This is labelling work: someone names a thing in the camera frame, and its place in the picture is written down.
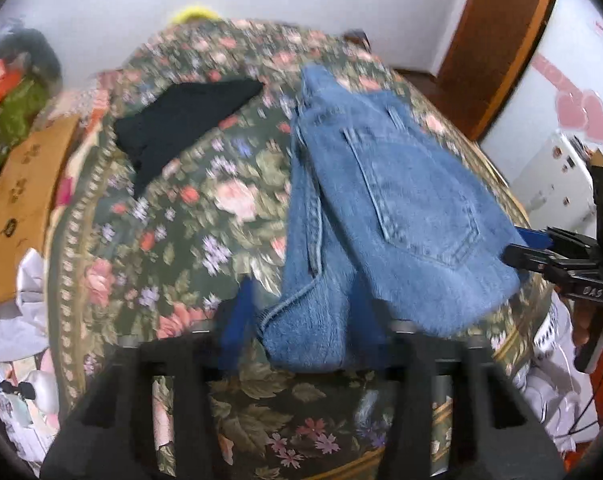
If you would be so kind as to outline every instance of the human hand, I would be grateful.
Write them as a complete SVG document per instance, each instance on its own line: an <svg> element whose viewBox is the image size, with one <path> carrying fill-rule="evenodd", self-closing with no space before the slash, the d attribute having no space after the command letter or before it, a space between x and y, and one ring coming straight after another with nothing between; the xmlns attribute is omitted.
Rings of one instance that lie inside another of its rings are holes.
<svg viewBox="0 0 603 480"><path fill-rule="evenodd" d="M593 301L575 300L575 311L573 313L573 342L575 346L581 346L588 342L590 323L593 320L595 309L603 308Z"/></svg>

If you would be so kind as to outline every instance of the black cloth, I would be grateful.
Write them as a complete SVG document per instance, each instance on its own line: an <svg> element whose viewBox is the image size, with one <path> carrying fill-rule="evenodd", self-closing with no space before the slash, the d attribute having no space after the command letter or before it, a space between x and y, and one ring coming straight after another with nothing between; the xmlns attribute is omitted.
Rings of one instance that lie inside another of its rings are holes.
<svg viewBox="0 0 603 480"><path fill-rule="evenodd" d="M238 111L263 86L250 78L181 83L137 114L115 121L117 146L130 157L136 171L135 198L168 162Z"/></svg>

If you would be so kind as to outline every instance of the bed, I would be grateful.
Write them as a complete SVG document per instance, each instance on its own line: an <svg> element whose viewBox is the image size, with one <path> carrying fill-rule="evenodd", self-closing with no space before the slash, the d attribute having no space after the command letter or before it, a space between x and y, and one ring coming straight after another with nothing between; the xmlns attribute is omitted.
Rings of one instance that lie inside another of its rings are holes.
<svg viewBox="0 0 603 480"><path fill-rule="evenodd" d="M46 293L61 420L114 346L178 335L193 309L212 316L220 300L234 296L236 276L254 275L262 303L277 298L290 190L289 118L300 67L310 61L328 65L353 91L395 91L425 131L482 179L514 224L527 225L478 147L366 50L281 23L168 28L141 45L121 70L104 75L90 94L90 105L81 110L84 139L62 182L66 199L52 215ZM169 163L134 201L132 168L115 147L114 120L172 84L235 75L258 77L264 92ZM527 371L550 290L535 275L463 333L485 335L516 384ZM153 386L158 466L174 474L169 378L156 378ZM392 421L395 386L374 372L278 370L252 341L238 374L211 384L219 443L232 476L371 478ZM452 431L446 378L436 390L434 472L447 463Z"/></svg>

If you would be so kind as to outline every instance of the wooden door frame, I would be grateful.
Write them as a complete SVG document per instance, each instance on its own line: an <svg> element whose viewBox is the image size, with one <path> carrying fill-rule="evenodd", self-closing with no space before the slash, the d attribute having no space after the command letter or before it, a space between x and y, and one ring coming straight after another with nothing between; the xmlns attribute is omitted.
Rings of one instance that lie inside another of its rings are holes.
<svg viewBox="0 0 603 480"><path fill-rule="evenodd" d="M453 57L450 56L450 54L454 52L459 42L462 41L463 31L468 25L468 20L472 12L472 5L474 2L475 0L466 0L466 6L464 7L464 11L459 19L459 25L457 25L457 30L454 34L453 40L451 41L451 46L448 48L448 53L446 54L443 63L441 63L441 68L437 77L445 74L446 69L450 67L452 62L454 62ZM545 25L550 12L552 11L554 3L555 0L539 0L537 3L537 7L533 12L531 22L526 30L523 41L517 49L515 58L510 64L510 67L508 67L504 79L502 80L495 94L492 96L488 104L488 108L486 108L486 111L483 113L479 122L473 127L471 132L468 132L468 138L470 140L480 139L486 133L488 126L492 124L492 122L497 118L499 112L504 107L505 102L515 89L515 86L519 82L523 71L534 54L534 50L539 43L543 31L545 30Z"/></svg>
<svg viewBox="0 0 603 480"><path fill-rule="evenodd" d="M539 0L537 7L531 18L530 25L526 30L523 41L517 49L515 59L508 67L508 72L505 73L504 79L499 85L497 92L493 95L488 104L488 108L484 115L479 120L470 132L470 140L478 140L484 135L488 126L497 118L498 113L505 105L505 101L515 89L519 82L523 71L526 69L531 57L534 54L535 48L541 39L541 35L546 29L548 17L552 11L555 0Z"/></svg>

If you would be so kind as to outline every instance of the white cloth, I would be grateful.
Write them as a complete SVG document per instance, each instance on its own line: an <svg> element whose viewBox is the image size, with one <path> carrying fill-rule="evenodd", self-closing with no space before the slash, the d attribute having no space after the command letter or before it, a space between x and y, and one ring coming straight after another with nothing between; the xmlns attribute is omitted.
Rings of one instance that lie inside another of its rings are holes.
<svg viewBox="0 0 603 480"><path fill-rule="evenodd" d="M0 304L0 362L24 359L49 346L43 272L39 253L28 250L17 269L15 299Z"/></svg>
<svg viewBox="0 0 603 480"><path fill-rule="evenodd" d="M592 402L573 431L593 425L566 436L593 396L590 377L578 372L573 364L572 335L570 313L553 292L549 316L534 340L535 358L526 376L523 396L559 451L575 450L576 443L588 442L599 432L597 410Z"/></svg>

